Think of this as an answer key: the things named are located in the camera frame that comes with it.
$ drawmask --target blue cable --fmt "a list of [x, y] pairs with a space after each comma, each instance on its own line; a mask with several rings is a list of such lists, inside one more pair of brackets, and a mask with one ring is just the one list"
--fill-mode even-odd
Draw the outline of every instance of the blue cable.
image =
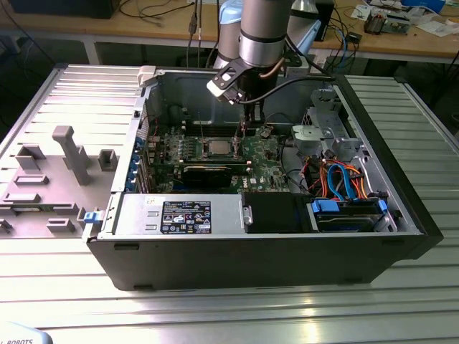
[[347, 196], [350, 199], [355, 199], [356, 194], [354, 193], [354, 190], [351, 187], [351, 181], [349, 178], [349, 174], [347, 173], [347, 170], [344, 166], [339, 165], [337, 163], [333, 164], [330, 166], [328, 169], [328, 175], [327, 175], [327, 181], [328, 181], [328, 187], [330, 188], [330, 191], [333, 192], [333, 194], [339, 198], [340, 201], [344, 201], [344, 197], [335, 189], [333, 186], [333, 180], [331, 179], [331, 175], [333, 174], [333, 170], [336, 168], [340, 168], [341, 171], [343, 172], [343, 180], [344, 180], [344, 187], [346, 188]]

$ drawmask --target wooden workbench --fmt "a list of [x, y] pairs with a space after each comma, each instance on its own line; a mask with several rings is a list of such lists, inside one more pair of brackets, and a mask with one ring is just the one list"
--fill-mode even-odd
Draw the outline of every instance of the wooden workbench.
[[[357, 0], [336, 0], [341, 18], [349, 30], [362, 35], [358, 57], [382, 59], [406, 59], [426, 62], [447, 62], [454, 57], [459, 49], [459, 35], [436, 37], [433, 34], [413, 27], [408, 35], [364, 33], [364, 22], [351, 19], [351, 8], [359, 3]], [[159, 0], [138, 0], [141, 7], [160, 3]], [[152, 8], [149, 13], [167, 11], [186, 4], [186, 0], [172, 0], [169, 4]], [[130, 1], [123, 7], [125, 12], [137, 14], [136, 2]], [[161, 26], [139, 18], [125, 16], [119, 11], [111, 19], [91, 19], [82, 17], [45, 16], [36, 14], [14, 14], [9, 11], [17, 22], [31, 35], [56, 39], [80, 40], [85, 44], [91, 63], [97, 63], [98, 57], [95, 42], [120, 42], [133, 44], [186, 45], [189, 34], [188, 25], [193, 6], [165, 14], [158, 21]], [[459, 9], [446, 6], [444, 14], [459, 15]], [[217, 15], [215, 5], [204, 5], [202, 39], [203, 47], [213, 46], [217, 38]], [[0, 35], [17, 34], [19, 31], [0, 12]], [[333, 30], [328, 30], [323, 42], [314, 42], [313, 51], [331, 54], [332, 49], [339, 49], [340, 43]]]

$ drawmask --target green circuit board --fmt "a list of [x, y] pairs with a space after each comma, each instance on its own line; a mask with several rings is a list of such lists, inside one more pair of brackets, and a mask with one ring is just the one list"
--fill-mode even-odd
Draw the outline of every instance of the green circuit board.
[[211, 163], [212, 166], [229, 167], [232, 171], [231, 184], [215, 192], [289, 192], [278, 160], [278, 137], [261, 138], [260, 130], [257, 129], [254, 136], [240, 138], [237, 155], [234, 154], [232, 138], [184, 136], [176, 128], [159, 134], [149, 143], [150, 171], [154, 179], [152, 191], [201, 193], [201, 189], [184, 186], [183, 169]]

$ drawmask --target power supply label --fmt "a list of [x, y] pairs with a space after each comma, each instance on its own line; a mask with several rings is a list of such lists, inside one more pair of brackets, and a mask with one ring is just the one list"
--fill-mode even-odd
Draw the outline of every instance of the power supply label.
[[210, 234], [210, 202], [164, 202], [161, 233]]

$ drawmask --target floor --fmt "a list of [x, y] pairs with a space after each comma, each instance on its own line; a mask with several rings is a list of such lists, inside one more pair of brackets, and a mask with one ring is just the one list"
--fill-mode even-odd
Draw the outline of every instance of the floor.
[[[9, 127], [22, 113], [32, 99], [45, 77], [52, 69], [46, 57], [27, 39], [20, 39], [20, 54], [11, 55], [3, 52], [0, 55], [0, 137], [8, 132]], [[37, 40], [56, 62], [85, 64], [87, 57], [83, 45], [79, 42]], [[105, 65], [161, 65], [167, 67], [185, 67], [185, 49], [182, 47], [147, 46], [142, 54], [141, 46], [130, 44], [99, 43], [98, 51]], [[190, 51], [189, 63], [197, 65], [196, 50]], [[438, 82], [444, 79], [445, 66], [427, 64], [356, 59], [337, 73], [353, 75], [396, 75], [405, 78], [419, 96], [429, 104], [436, 91]], [[451, 83], [440, 101], [434, 107], [435, 114], [453, 133], [459, 130], [459, 123], [452, 118], [459, 111], [459, 80]]]

